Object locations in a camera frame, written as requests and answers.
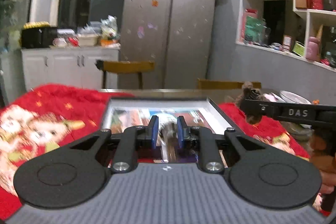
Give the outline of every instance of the gray textured grip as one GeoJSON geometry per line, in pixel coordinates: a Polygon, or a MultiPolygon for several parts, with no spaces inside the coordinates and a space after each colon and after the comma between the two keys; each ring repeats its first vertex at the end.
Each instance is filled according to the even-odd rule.
{"type": "Polygon", "coordinates": [[[139,164],[133,172],[113,175],[98,195],[83,204],[63,210],[24,205],[6,223],[319,224],[323,220],[310,206],[272,211],[247,203],[223,177],[206,174],[196,164],[139,164]]]}

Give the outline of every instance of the stainless steel refrigerator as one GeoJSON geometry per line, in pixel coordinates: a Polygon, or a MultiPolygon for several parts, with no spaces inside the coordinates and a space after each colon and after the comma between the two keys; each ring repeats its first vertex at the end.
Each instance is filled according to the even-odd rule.
{"type": "MultiPolygon", "coordinates": [[[[154,61],[145,89],[194,89],[205,78],[215,0],[125,0],[121,60],[154,61]]],[[[136,75],[119,75],[118,87],[136,89],[136,75]]]]}

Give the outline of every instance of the wooden chair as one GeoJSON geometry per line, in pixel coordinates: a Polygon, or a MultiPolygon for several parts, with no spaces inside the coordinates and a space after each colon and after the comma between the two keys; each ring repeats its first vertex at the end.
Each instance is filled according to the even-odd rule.
{"type": "Polygon", "coordinates": [[[97,60],[96,67],[103,71],[102,89],[106,89],[106,73],[136,73],[138,74],[139,89],[143,89],[142,73],[154,70],[155,63],[152,61],[128,62],[128,61],[103,61],[97,60]]]}
{"type": "MultiPolygon", "coordinates": [[[[241,89],[244,82],[231,82],[231,81],[212,81],[198,78],[199,90],[233,90],[241,89]]],[[[261,89],[260,82],[252,82],[253,88],[261,89]]]]}

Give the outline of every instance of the plate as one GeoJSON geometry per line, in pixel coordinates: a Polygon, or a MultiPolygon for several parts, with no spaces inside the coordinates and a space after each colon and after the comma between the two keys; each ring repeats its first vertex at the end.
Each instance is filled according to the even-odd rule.
{"type": "MultiPolygon", "coordinates": [[[[280,97],[286,102],[286,103],[293,103],[293,104],[308,104],[311,105],[311,102],[309,102],[307,99],[289,92],[285,90],[280,91],[280,97]]],[[[308,124],[301,124],[304,128],[310,129],[311,126],[308,124]]]]}

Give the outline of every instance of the white cabinet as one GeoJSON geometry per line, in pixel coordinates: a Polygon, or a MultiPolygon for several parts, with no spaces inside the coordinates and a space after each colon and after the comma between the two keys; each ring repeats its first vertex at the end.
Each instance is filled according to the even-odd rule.
{"type": "Polygon", "coordinates": [[[95,63],[103,59],[102,49],[83,52],[81,56],[82,85],[87,89],[101,89],[102,71],[98,70],[95,63]]]}
{"type": "Polygon", "coordinates": [[[64,52],[51,50],[48,55],[48,70],[50,72],[50,80],[56,84],[71,85],[78,88],[82,87],[80,67],[80,51],[70,50],[64,52]]]}
{"type": "MultiPolygon", "coordinates": [[[[26,89],[46,83],[101,89],[102,71],[96,60],[118,61],[119,50],[101,47],[22,50],[26,89]]],[[[117,75],[108,73],[106,87],[117,88],[117,75]]]]}
{"type": "Polygon", "coordinates": [[[46,50],[26,52],[22,56],[26,89],[48,83],[48,57],[46,50]]]}

